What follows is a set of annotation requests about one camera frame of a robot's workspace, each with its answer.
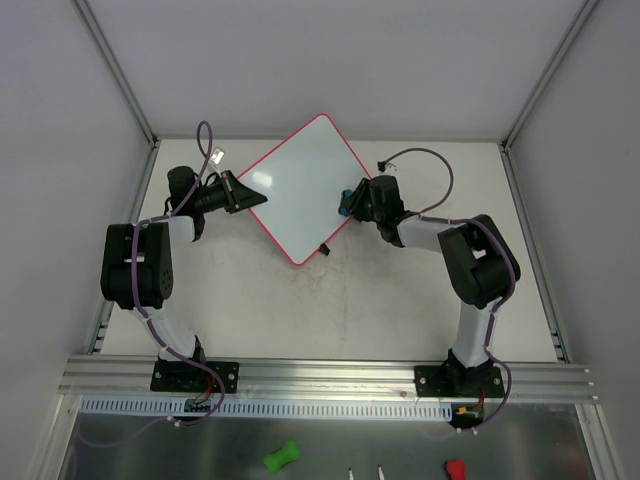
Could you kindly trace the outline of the blue whiteboard eraser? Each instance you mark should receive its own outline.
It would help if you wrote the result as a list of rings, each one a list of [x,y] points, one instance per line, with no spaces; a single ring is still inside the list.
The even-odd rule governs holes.
[[[338,213],[340,215],[341,214],[341,206],[346,204],[346,205],[351,205],[351,197],[353,195],[353,191],[351,189],[345,189],[341,192],[341,198],[340,198],[340,203],[339,203],[339,208],[338,208]]]

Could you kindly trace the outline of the pink framed whiteboard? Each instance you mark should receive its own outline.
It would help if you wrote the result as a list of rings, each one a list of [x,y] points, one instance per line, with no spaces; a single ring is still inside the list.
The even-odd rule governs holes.
[[[250,213],[301,266],[346,225],[341,194],[370,176],[335,122],[319,113],[239,175],[267,197]]]

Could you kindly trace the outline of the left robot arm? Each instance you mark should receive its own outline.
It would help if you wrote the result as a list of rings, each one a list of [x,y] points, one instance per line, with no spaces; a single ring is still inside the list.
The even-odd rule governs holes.
[[[208,184],[188,166],[167,174],[169,197],[161,216],[107,228],[100,287],[104,298],[138,318],[154,339],[161,365],[177,363],[174,378],[188,390],[208,381],[206,355],[186,321],[169,307],[174,289],[173,248],[198,241],[205,215],[229,214],[262,205],[268,198],[242,184],[229,170]]]

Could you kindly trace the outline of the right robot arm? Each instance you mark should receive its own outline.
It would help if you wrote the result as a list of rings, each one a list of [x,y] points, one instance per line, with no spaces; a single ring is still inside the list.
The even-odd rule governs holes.
[[[457,336],[447,358],[426,377],[426,387],[443,396],[478,396],[494,367],[488,349],[501,306],[513,295],[520,266],[493,219],[480,214],[445,219],[404,207],[396,179],[363,179],[341,193],[339,213],[373,222],[384,241],[442,255],[461,302]]]

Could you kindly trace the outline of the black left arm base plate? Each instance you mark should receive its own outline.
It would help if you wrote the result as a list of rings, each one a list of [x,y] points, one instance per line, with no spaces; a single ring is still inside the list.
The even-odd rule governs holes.
[[[157,360],[150,382],[150,390],[162,393],[204,393],[212,383],[212,393],[220,393],[224,385],[227,394],[237,392],[240,364],[231,361],[207,360],[206,366],[218,374],[219,379],[201,368],[181,361]]]

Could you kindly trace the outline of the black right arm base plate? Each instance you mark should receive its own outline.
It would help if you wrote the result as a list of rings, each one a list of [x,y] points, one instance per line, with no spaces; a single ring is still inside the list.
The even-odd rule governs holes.
[[[448,364],[418,365],[414,368],[414,384],[419,397],[502,399],[506,389],[501,370],[490,364],[474,368],[458,368]]]

